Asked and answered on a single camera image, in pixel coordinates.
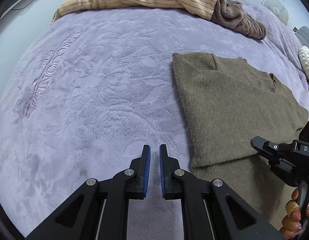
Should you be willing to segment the right hand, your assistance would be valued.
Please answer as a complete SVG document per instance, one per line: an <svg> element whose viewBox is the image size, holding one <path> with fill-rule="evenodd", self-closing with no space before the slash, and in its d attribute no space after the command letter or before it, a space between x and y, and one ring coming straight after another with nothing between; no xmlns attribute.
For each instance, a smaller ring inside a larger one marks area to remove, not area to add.
<svg viewBox="0 0 309 240"><path fill-rule="evenodd" d="M279 232L285 239L293 239L296 235L302 232L301 211L297 205L299 190L295 189L292 192L291 200L286 204L287 215L283 218Z"/></svg>

